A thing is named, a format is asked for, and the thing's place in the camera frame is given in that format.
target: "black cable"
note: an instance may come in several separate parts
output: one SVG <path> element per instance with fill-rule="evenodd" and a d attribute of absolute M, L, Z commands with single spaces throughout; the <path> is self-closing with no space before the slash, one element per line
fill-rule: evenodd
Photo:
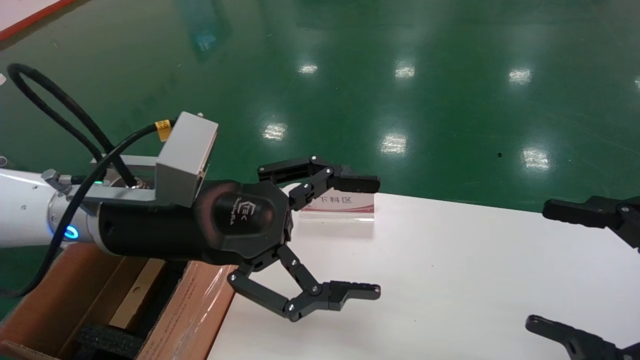
<path fill-rule="evenodd" d="M 171 125 L 172 126 L 175 125 L 175 121 L 171 121 Z M 62 240 L 64 239 L 64 236 L 65 236 L 65 232 L 67 231 L 67 226 L 71 224 L 71 220 L 73 219 L 74 214 L 76 213 L 76 210 L 82 204 L 82 201 L 84 200 L 84 196 L 86 195 L 86 193 L 89 192 L 89 189 L 93 185 L 93 182 L 98 179 L 98 177 L 100 176 L 100 173 L 105 171 L 107 167 L 109 167 L 109 164 L 112 161 L 114 161 L 114 159 L 118 158 L 120 154 L 123 151 L 125 151 L 126 148 L 128 148 L 131 144 L 136 142 L 141 137 L 151 134 L 155 131 L 156 131 L 155 124 L 149 125 L 147 127 L 144 127 L 138 130 L 137 132 L 129 135 L 125 140 L 122 140 L 122 142 L 120 142 L 111 152 L 109 152 L 109 154 L 107 154 L 104 158 L 98 161 L 98 163 L 95 165 L 95 169 L 91 172 L 91 174 L 89 174 L 84 179 L 82 184 L 80 184 L 80 187 L 78 188 L 76 194 L 73 196 L 73 198 L 69 202 L 69 205 L 67 206 L 67 210 L 65 210 L 65 213 L 64 215 L 62 215 L 62 218 L 60 219 L 60 223 L 56 228 L 56 232 L 53 234 L 53 238 L 51 239 L 51 243 L 49 244 L 49 248 L 47 249 L 47 254 L 42 260 L 42 264 L 40 265 L 40 268 L 38 269 L 38 272 L 36 273 L 36 275 L 32 278 L 31 282 L 29 282 L 27 286 L 25 286 L 23 289 L 20 289 L 20 290 L 0 289 L 0 297 L 2 298 L 23 297 L 28 293 L 30 293 L 31 290 L 35 289 L 36 286 L 38 286 L 42 282 L 42 279 L 44 279 L 44 276 L 47 274 L 47 271 L 49 271 L 49 268 L 51 267 L 51 264 L 53 263 L 53 260 L 56 257 L 58 247 L 62 243 Z"/>
<path fill-rule="evenodd" d="M 89 115 L 75 102 L 67 93 L 64 92 L 58 85 L 56 85 L 49 78 L 41 74 L 36 69 L 32 69 L 24 64 L 13 63 L 7 66 L 7 73 L 9 73 L 9 78 L 13 80 L 15 86 L 20 89 L 20 91 L 33 102 L 40 110 L 42 110 L 45 114 L 47 114 L 50 118 L 53 119 L 58 125 L 67 130 L 71 135 L 77 138 L 90 152 L 91 155 L 95 158 L 95 161 L 99 161 L 102 158 L 102 154 L 98 150 L 98 148 L 91 143 L 91 141 L 78 129 L 69 124 L 65 119 L 63 119 L 60 114 L 55 112 L 52 108 L 50 108 L 30 87 L 22 78 L 22 75 L 25 75 L 27 78 L 35 81 L 36 84 L 42 86 L 45 90 L 47 90 L 51 95 L 53 95 L 59 102 L 62 103 L 69 111 L 71 111 L 80 122 L 83 123 L 84 126 L 89 130 L 89 132 L 98 140 L 98 142 L 102 145 L 105 152 L 111 152 L 113 150 L 113 144 L 109 141 L 107 136 L 100 130 L 98 125 L 89 117 Z M 113 160 L 113 166 L 116 168 L 116 171 L 122 176 L 125 184 L 127 186 L 136 186 L 136 178 L 133 176 L 129 168 L 124 164 L 121 157 L 117 157 Z"/>

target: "cardboard box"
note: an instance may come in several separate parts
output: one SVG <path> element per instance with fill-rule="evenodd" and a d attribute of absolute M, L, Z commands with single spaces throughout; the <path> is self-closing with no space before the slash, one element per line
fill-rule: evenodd
<path fill-rule="evenodd" d="M 132 330 L 140 320 L 142 312 L 150 298 L 155 295 L 160 273 L 164 270 L 166 261 L 149 259 L 142 269 L 129 293 L 120 303 L 118 310 L 111 317 L 109 325 L 119 329 Z"/>
<path fill-rule="evenodd" d="M 147 262 L 109 256 L 92 244 L 68 247 L 1 324 L 0 355 L 72 359 L 76 332 L 85 323 L 109 324 Z M 227 284 L 233 269 L 189 262 L 137 359 L 206 359 L 234 295 Z"/>

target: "blue indicator light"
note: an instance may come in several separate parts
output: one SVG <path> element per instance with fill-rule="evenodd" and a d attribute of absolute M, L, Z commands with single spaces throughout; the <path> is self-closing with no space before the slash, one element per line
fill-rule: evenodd
<path fill-rule="evenodd" d="M 75 227 L 69 225 L 69 226 L 67 226 L 67 231 L 65 231 L 65 236 L 68 239 L 73 240 L 73 239 L 77 239 L 78 236 L 80 236 L 80 235 L 78 234 L 78 230 L 76 230 Z"/>

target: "robotic arm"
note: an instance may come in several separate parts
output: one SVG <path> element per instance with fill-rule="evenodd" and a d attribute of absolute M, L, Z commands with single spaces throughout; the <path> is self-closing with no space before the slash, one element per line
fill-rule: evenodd
<path fill-rule="evenodd" d="M 239 265 L 228 277 L 231 286 L 292 322 L 317 309 L 339 311 L 347 299 L 378 299 L 378 285 L 318 282 L 287 243 L 293 228 L 292 210 L 301 210 L 330 188 L 376 193 L 380 180 L 312 156 L 261 166 L 258 183 L 206 181 L 217 130 L 216 123 L 183 112 L 157 158 L 122 156 L 129 169 L 153 171 L 155 176 L 145 182 L 138 178 L 135 187 L 120 187 L 118 180 L 107 178 L 91 185 L 67 228 L 67 240 L 95 242 L 103 251 L 121 256 Z M 16 181 L 17 176 L 0 171 L 0 182 Z M 46 171 L 42 178 L 51 187 L 44 186 L 47 189 L 41 190 L 42 198 L 34 199 L 39 210 L 29 205 L 30 212 L 20 211 L 14 208 L 19 205 L 16 200 L 0 212 L 17 213 L 14 222 L 49 222 L 53 231 L 80 186 L 55 170 Z M 278 187 L 302 179 L 307 180 L 289 195 Z M 31 183 L 23 186 L 24 193 L 33 191 Z M 47 235 L 43 240 L 51 239 L 51 234 Z M 276 261 L 302 290 L 291 300 L 249 278 L 252 272 Z"/>

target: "metal bracket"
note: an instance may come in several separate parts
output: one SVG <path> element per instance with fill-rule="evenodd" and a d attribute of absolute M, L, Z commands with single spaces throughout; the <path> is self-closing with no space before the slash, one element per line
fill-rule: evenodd
<path fill-rule="evenodd" d="M 182 112 L 158 157 L 121 156 L 131 170 L 154 171 L 153 189 L 92 186 L 84 202 L 165 206 L 176 204 L 190 208 L 200 191 L 209 167 L 209 155 L 218 134 L 218 124 Z M 73 197 L 79 185 L 73 185 Z"/>

